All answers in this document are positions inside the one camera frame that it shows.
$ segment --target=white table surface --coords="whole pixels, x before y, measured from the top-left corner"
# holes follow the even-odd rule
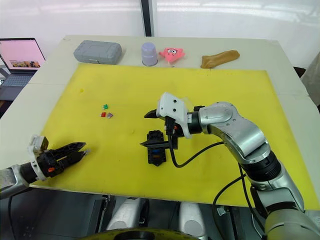
[[[320,114],[278,42],[262,39],[67,35],[0,119],[0,169],[29,161],[30,138],[41,133],[77,69],[73,52],[83,40],[119,43],[123,55],[118,64],[127,66],[143,66],[145,42],[154,43],[158,52],[165,47],[183,48],[186,56],[174,64],[176,68],[199,68],[202,55],[238,50],[239,59],[216,69],[267,71],[320,201]],[[160,60],[154,67],[168,64]]]

